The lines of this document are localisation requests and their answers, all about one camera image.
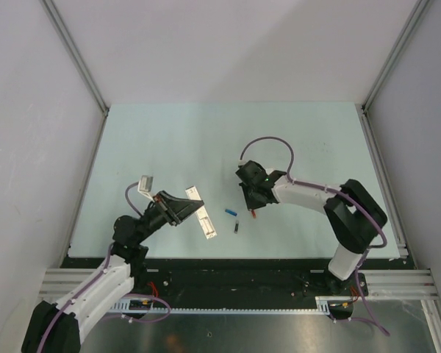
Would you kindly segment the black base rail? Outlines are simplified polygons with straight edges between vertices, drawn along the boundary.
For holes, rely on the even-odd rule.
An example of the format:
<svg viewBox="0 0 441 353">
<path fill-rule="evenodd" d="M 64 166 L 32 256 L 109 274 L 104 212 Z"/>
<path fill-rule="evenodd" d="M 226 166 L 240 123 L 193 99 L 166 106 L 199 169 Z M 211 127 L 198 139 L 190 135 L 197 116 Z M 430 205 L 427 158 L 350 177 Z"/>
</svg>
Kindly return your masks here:
<svg viewBox="0 0 441 353">
<path fill-rule="evenodd" d="M 314 310 L 317 297 L 340 301 L 352 290 L 369 296 L 376 272 L 356 271 L 340 295 L 318 295 L 304 278 L 316 279 L 324 260 L 147 259 L 147 283 L 125 295 L 158 295 L 175 310 L 274 311 Z"/>
</svg>

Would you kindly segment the left aluminium frame post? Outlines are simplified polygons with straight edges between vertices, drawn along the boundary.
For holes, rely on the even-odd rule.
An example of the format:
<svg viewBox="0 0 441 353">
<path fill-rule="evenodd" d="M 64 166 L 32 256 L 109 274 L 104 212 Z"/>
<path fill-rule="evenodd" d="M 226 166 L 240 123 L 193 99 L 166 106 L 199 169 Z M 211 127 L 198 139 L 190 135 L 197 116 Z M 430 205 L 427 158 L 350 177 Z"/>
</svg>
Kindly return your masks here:
<svg viewBox="0 0 441 353">
<path fill-rule="evenodd" d="M 73 35 L 71 34 L 57 5 L 52 0 L 40 0 L 40 4 L 54 27 L 57 36 L 61 40 L 85 87 L 104 117 L 107 117 L 109 107 L 82 56 Z"/>
</svg>

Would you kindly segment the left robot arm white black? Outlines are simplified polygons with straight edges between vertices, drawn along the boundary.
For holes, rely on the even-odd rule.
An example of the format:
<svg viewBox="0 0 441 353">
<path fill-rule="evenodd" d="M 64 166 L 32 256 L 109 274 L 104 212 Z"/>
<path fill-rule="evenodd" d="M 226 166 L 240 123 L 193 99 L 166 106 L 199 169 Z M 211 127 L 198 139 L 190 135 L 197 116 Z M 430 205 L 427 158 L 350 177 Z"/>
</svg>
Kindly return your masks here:
<svg viewBox="0 0 441 353">
<path fill-rule="evenodd" d="M 142 242 L 165 225 L 180 225 L 203 206 L 202 200 L 180 199 L 162 190 L 138 216 L 118 217 L 101 265 L 65 296 L 36 305 L 21 351 L 79 352 L 85 338 L 116 302 L 146 289 L 148 247 Z"/>
</svg>

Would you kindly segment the light blue battery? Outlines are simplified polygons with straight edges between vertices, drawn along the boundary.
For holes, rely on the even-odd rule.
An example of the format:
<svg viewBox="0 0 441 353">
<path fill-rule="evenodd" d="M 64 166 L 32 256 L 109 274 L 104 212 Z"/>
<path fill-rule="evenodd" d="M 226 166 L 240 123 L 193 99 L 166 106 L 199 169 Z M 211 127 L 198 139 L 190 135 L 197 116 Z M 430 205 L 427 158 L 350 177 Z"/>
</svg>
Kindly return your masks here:
<svg viewBox="0 0 441 353">
<path fill-rule="evenodd" d="M 237 216 L 237 213 L 235 211 L 233 211 L 233 210 L 225 209 L 225 212 L 228 213 L 229 215 L 233 215 L 235 217 Z"/>
</svg>

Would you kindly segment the right aluminium frame post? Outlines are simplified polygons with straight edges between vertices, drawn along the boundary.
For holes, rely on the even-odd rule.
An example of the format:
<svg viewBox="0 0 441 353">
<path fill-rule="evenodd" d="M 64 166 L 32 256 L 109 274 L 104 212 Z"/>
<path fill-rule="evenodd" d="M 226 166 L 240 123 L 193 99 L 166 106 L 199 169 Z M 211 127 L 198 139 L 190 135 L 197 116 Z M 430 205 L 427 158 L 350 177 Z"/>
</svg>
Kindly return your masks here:
<svg viewBox="0 0 441 353">
<path fill-rule="evenodd" d="M 404 23 L 404 26 L 392 45 L 383 66 L 381 67 L 377 77 L 374 79 L 365 100 L 361 103 L 361 109 L 364 114 L 367 114 L 372 107 L 377 96 L 380 94 L 381 89 L 384 87 L 386 81 L 390 77 L 390 74 L 395 69 L 401 56 L 404 54 L 406 47 L 414 37 L 417 28 L 420 26 L 433 3 L 434 1 L 432 0 L 418 0 L 415 2 L 412 11 Z"/>
</svg>

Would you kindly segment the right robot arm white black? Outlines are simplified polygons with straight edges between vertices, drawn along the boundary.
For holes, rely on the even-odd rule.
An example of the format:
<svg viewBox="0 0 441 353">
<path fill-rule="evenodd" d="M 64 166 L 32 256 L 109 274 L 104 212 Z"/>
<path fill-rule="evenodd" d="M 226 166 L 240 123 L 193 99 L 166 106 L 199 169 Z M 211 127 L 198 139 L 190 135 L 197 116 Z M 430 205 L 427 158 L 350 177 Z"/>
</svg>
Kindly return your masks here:
<svg viewBox="0 0 441 353">
<path fill-rule="evenodd" d="M 337 189 L 311 182 L 294 181 L 285 171 L 265 169 L 249 160 L 238 165 L 247 209 L 258 210 L 269 204 L 292 204 L 324 214 L 338 241 L 337 250 L 326 269 L 316 279 L 304 278 L 318 295 L 341 295 L 351 286 L 351 277 L 371 243 L 383 230 L 388 217 L 355 179 Z"/>
</svg>

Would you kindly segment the white remote control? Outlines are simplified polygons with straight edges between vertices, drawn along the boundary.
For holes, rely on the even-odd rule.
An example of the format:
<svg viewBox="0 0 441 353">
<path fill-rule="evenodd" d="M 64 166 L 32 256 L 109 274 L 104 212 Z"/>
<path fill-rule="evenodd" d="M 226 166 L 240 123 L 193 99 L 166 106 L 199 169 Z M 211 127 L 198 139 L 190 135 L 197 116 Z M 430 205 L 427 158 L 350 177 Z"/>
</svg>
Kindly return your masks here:
<svg viewBox="0 0 441 353">
<path fill-rule="evenodd" d="M 201 196 L 200 196 L 196 186 L 192 186 L 190 188 L 187 188 L 185 190 L 185 193 L 187 194 L 187 197 L 189 200 L 201 201 Z M 198 222 L 200 224 L 200 227 L 204 233 L 204 236 L 207 240 L 210 240 L 218 235 L 205 206 L 200 207 L 196 211 L 196 217 L 197 217 Z"/>
</svg>

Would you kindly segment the aluminium frame post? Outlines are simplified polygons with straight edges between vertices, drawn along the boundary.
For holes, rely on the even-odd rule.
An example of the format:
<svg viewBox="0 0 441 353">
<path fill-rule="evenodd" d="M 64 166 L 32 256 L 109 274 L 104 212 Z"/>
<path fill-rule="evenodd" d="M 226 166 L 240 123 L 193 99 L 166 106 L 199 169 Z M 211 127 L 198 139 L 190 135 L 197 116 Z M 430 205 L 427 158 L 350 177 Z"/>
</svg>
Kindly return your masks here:
<svg viewBox="0 0 441 353">
<path fill-rule="evenodd" d="M 40 4 L 54 27 L 57 36 L 61 40 L 85 87 L 104 117 L 107 117 L 109 107 L 82 56 L 73 35 L 71 34 L 57 5 L 52 0 L 40 0 Z"/>
<path fill-rule="evenodd" d="M 380 94 L 381 89 L 384 87 L 386 81 L 390 77 L 390 74 L 395 69 L 401 56 L 404 54 L 406 47 L 414 37 L 417 28 L 420 26 L 433 3 L 434 1 L 432 0 L 418 0 L 415 2 L 412 11 L 404 23 L 404 26 L 392 45 L 383 66 L 381 67 L 377 77 L 374 79 L 365 100 L 361 103 L 361 109 L 364 114 L 367 114 L 372 107 L 377 96 Z"/>
</svg>

